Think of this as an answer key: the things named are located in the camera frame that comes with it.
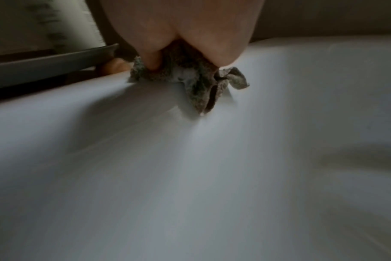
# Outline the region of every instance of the finger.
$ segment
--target finger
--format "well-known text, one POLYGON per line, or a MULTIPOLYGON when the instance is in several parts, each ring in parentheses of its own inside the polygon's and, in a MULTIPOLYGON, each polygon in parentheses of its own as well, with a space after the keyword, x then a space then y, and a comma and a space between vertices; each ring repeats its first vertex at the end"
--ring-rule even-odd
POLYGON ((160 68, 162 63, 162 54, 161 51, 157 52, 140 52, 137 50, 138 54, 141 56, 145 67, 150 71, 155 71, 160 68))

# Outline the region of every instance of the white surface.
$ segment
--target white surface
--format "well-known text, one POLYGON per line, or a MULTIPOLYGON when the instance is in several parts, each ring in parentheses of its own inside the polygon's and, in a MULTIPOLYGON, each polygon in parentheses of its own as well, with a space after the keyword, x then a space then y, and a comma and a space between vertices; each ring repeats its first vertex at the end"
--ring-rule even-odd
POLYGON ((0 260, 391 260, 391 40, 235 65, 201 118, 127 74, 0 104, 0 260))

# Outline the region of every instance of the gray metal object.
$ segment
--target gray metal object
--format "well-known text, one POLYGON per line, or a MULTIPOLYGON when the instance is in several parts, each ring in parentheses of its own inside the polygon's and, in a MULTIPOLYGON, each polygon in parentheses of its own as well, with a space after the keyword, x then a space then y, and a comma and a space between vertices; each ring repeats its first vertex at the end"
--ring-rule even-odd
POLYGON ((59 55, 0 63, 0 88, 46 79, 106 62, 118 44, 59 55))

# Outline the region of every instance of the cloth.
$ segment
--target cloth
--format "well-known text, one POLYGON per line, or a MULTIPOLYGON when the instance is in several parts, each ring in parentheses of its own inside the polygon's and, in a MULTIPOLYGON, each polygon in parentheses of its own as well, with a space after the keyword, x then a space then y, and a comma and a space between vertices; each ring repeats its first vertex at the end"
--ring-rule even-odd
POLYGON ((220 70, 184 41, 173 42, 162 51, 162 55, 162 66, 157 71, 148 70, 140 57, 136 57, 131 80, 183 82, 189 101, 199 114, 213 109, 229 83, 239 90, 249 86, 236 67, 220 70))

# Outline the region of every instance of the skin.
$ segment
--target skin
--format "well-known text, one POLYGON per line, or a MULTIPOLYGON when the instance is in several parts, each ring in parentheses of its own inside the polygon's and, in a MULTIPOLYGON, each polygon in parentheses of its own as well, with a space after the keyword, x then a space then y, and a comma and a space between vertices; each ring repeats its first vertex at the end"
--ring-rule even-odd
POLYGON ((145 66, 161 65, 161 50, 184 39, 218 67, 247 47, 264 0, 101 0, 114 29, 145 66))

